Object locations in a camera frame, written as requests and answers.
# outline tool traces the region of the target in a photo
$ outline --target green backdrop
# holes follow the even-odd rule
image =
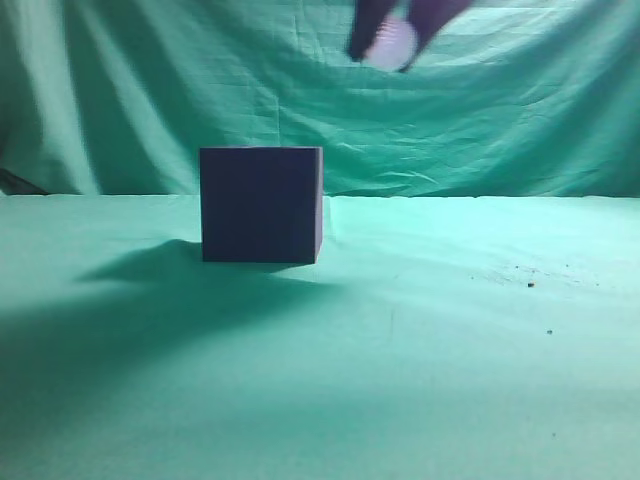
[[[640,2],[492,0],[408,75],[347,0],[0,0],[0,167],[196,193],[197,151],[320,145],[329,195],[640,194]]]

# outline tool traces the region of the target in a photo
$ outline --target green cloth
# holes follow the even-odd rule
[[[0,478],[636,480],[639,208],[330,198],[278,269],[194,196],[1,198]]]
[[[640,195],[640,2],[482,0],[409,75],[352,0],[3,0],[0,166],[197,194],[201,146],[325,148],[327,194]]]

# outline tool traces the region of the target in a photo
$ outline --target white ball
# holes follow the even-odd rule
[[[417,48],[418,34],[413,26],[389,16],[378,29],[373,45],[365,54],[365,61],[380,70],[395,71],[409,63]]]

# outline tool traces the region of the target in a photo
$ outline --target cube front face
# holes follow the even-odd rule
[[[204,261],[314,263],[322,177],[320,148],[201,149]]]

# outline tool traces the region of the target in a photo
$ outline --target box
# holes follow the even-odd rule
[[[315,263],[323,172],[319,147],[200,149],[203,260]]]

